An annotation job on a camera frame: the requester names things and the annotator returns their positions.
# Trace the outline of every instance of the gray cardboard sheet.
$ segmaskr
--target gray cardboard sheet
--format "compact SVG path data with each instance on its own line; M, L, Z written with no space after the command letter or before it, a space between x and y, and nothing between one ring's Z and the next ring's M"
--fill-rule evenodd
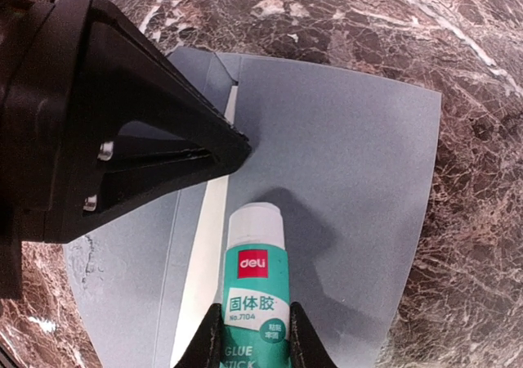
M239 83L235 125L254 152L230 176L225 216L254 200L281 208L292 300L339 367L373 366L421 231L440 94L265 57L183 47L171 60L220 110ZM168 367L205 186L65 247L104 367Z

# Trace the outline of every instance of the brown marble table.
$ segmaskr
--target brown marble table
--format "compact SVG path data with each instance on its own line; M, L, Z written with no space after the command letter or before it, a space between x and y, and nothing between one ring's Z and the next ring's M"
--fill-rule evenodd
M312 61L442 92L427 216L377 366L523 366L523 0L112 1L166 53ZM0 341L22 366L101 366L61 247L25 244L24 277Z

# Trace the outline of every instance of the metal screw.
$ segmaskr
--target metal screw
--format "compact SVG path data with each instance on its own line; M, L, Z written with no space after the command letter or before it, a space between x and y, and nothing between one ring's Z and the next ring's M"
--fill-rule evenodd
M83 209L85 211L95 211L97 204L98 204L97 195L88 196L87 198L85 198L85 202L83 203Z
M113 158L114 153L114 142L106 141L100 145L100 152L98 153L98 159L100 161L109 161Z

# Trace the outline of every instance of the teal glue stick label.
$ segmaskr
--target teal glue stick label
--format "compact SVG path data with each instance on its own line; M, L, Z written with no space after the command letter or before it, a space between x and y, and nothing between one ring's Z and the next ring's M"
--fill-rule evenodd
M221 363L225 368L289 367L288 257L274 245L226 252Z

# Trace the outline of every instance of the glue stick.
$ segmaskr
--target glue stick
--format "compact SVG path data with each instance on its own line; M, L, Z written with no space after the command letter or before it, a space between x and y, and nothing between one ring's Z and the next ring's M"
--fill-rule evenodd
M251 203L230 216L225 262L221 366L288 368L288 257L276 206Z

